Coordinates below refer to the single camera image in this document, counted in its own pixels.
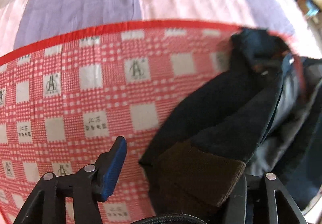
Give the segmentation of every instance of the bedspread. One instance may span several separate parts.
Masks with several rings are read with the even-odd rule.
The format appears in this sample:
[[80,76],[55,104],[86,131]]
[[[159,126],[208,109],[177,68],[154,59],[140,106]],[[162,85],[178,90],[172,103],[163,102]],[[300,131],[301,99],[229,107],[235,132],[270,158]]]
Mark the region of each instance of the bedspread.
[[243,26],[321,58],[294,0],[0,0],[7,223],[42,174],[74,173],[118,135],[128,155],[114,195],[99,206],[103,222],[153,215],[138,160],[171,110],[228,68],[229,38]]

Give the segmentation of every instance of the brown fabric cuff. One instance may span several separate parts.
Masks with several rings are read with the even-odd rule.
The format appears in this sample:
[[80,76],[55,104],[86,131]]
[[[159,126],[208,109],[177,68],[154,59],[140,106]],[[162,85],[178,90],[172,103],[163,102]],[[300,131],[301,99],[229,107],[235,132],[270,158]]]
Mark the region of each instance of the brown fabric cuff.
[[189,141],[176,143],[155,164],[160,196],[169,211],[205,217],[226,201],[245,166],[204,153]]

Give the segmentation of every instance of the silver screw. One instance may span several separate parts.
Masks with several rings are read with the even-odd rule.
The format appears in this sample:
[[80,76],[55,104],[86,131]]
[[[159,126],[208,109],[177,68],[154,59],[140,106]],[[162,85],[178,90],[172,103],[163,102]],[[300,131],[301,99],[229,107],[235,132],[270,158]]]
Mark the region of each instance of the silver screw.
[[266,177],[269,180],[276,180],[276,175],[274,173],[271,173],[271,172],[266,173]]
[[84,167],[84,170],[86,171],[86,172],[92,172],[92,171],[94,171],[96,168],[95,168],[95,165],[93,165],[93,164],[88,164],[88,165],[86,165],[85,167]]
[[43,176],[44,180],[51,180],[54,177],[54,174],[48,172]]

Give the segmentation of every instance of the black braided cable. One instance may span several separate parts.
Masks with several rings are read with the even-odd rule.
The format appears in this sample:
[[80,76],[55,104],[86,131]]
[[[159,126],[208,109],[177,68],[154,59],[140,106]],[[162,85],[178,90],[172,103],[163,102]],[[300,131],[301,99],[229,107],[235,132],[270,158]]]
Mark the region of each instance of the black braided cable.
[[187,214],[165,214],[138,220],[132,224],[167,224],[179,222],[182,224],[207,224],[203,220]]

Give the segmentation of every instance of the purple fabric patch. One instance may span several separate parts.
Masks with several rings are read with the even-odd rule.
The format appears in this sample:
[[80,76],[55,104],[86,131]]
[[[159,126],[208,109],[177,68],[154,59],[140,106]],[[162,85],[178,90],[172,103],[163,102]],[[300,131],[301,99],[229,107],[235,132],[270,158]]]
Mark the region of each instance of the purple fabric patch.
[[295,30],[276,0],[246,0],[258,28],[294,35]]
[[91,26],[141,19],[139,0],[28,0],[14,48]]

